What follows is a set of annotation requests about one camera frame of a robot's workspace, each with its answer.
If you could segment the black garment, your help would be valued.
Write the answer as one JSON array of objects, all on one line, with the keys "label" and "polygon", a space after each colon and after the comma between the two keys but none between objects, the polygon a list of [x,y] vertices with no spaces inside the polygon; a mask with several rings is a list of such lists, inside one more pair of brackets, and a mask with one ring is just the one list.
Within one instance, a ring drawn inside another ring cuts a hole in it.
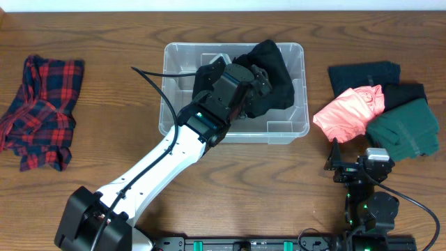
[{"label": "black garment", "polygon": [[[257,66],[266,71],[271,92],[261,97],[251,93],[245,103],[244,113],[253,119],[264,115],[270,109],[287,109],[294,104],[294,88],[282,54],[273,40],[265,40],[254,49],[232,60],[233,63],[249,68]],[[196,71],[192,96],[202,91],[211,91],[213,83],[220,78],[224,66],[220,63],[208,64]]]}]

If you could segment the pink garment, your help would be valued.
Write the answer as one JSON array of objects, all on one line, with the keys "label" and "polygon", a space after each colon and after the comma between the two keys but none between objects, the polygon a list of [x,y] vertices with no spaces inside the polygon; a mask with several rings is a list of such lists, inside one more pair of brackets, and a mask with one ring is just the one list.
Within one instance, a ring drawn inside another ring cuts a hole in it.
[{"label": "pink garment", "polygon": [[381,85],[349,88],[317,112],[313,122],[330,142],[348,142],[364,135],[370,121],[385,109]]}]

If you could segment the red navy plaid shirt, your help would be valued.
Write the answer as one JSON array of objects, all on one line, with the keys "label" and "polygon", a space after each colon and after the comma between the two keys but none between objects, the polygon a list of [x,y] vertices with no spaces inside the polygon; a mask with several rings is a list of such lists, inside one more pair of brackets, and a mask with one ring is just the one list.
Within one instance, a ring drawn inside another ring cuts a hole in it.
[{"label": "red navy plaid shirt", "polygon": [[22,83],[1,117],[1,150],[20,156],[20,171],[49,165],[62,172],[72,159],[76,121],[72,112],[82,87],[83,60],[30,55]]}]

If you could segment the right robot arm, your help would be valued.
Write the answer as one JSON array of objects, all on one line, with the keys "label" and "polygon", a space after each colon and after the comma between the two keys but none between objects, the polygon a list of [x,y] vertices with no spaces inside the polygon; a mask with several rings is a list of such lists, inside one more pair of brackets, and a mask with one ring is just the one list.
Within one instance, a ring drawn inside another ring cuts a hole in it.
[{"label": "right robot arm", "polygon": [[387,233],[395,227],[399,200],[387,192],[376,192],[394,166],[389,153],[382,148],[368,148],[355,162],[346,162],[339,143],[332,150],[324,169],[333,171],[333,181],[346,186],[345,218],[350,229],[341,237],[342,250],[390,249]]}]

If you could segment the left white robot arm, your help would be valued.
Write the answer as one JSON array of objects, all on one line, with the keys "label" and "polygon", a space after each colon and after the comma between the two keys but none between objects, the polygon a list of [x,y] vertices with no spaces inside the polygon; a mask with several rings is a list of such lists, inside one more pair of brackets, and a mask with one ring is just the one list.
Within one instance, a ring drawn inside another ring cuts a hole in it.
[{"label": "left white robot arm", "polygon": [[267,72],[252,65],[225,65],[210,91],[202,91],[179,113],[165,138],[135,166],[91,192],[69,197],[54,238],[61,250],[152,250],[136,228],[145,208],[184,169],[226,136],[248,98],[272,91]]}]

